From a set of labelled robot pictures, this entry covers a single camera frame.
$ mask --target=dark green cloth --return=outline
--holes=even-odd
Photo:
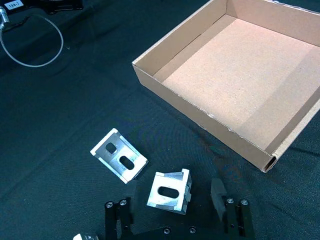
[[[112,128],[149,160],[136,181],[135,233],[220,228],[210,198],[211,178],[219,177],[230,196],[250,201],[257,239],[320,239],[319,113],[264,174],[138,82],[132,60],[205,2],[96,0],[50,16],[65,48],[44,68],[21,67],[0,50],[1,240],[104,236],[104,203],[130,190],[90,154]],[[320,12],[319,0],[285,3]],[[54,31],[38,38],[46,25],[30,21],[4,39],[15,56],[36,64],[59,39]],[[187,215],[147,207],[155,172],[182,168],[193,180]]]

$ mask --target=bolt head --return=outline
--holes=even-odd
[[[234,200],[232,198],[228,198],[226,201],[227,201],[228,204],[233,204],[234,203]]]
[[[189,232],[190,232],[191,234],[195,234],[196,231],[197,231],[197,229],[196,229],[194,226],[192,226],[192,227],[189,228]]]
[[[163,233],[164,234],[169,234],[171,232],[170,228],[166,227],[165,229],[163,229]]]
[[[241,204],[242,204],[242,205],[248,205],[249,203],[248,203],[248,200],[243,199],[243,200],[241,200]]]
[[[114,203],[113,203],[112,201],[108,201],[108,202],[106,203],[106,207],[107,207],[108,209],[109,209],[109,208],[112,208],[113,205],[114,205]]]
[[[121,205],[121,206],[124,206],[124,205],[126,205],[126,204],[127,204],[127,200],[125,200],[125,199],[121,200],[121,202],[120,202],[120,205]]]

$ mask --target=label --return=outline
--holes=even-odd
[[[4,5],[6,6],[7,9],[12,10],[12,9],[20,8],[24,4],[22,3],[21,0],[15,0],[15,1],[7,2]]]

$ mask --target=white cable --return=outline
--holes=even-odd
[[[30,65],[30,64],[26,64],[26,63],[23,63],[19,60],[17,60],[14,56],[12,56],[9,51],[6,49],[5,47],[5,44],[4,44],[4,41],[3,41],[3,38],[2,38],[2,34],[3,34],[3,29],[0,28],[0,42],[1,42],[1,45],[3,47],[3,50],[5,51],[5,53],[13,60],[15,61],[16,63],[22,65],[22,66],[25,66],[25,67],[29,67],[29,68],[41,68],[41,67],[44,67],[50,63],[52,63],[54,60],[57,59],[57,57],[59,57],[59,55],[61,54],[62,52],[62,49],[64,48],[64,37],[62,36],[62,33],[61,31],[59,30],[59,28],[52,22],[50,21],[49,19],[41,16],[41,15],[31,15],[33,17],[38,17],[38,18],[41,18],[41,19],[44,19],[46,20],[48,23],[50,23],[58,32],[58,34],[60,35],[60,39],[61,39],[61,46],[60,46],[60,49],[58,51],[58,53],[48,62],[46,63],[43,63],[43,64],[40,64],[40,65]]]

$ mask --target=cardboard box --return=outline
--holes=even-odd
[[[320,108],[320,14],[211,0],[132,65],[142,85],[266,173]]]

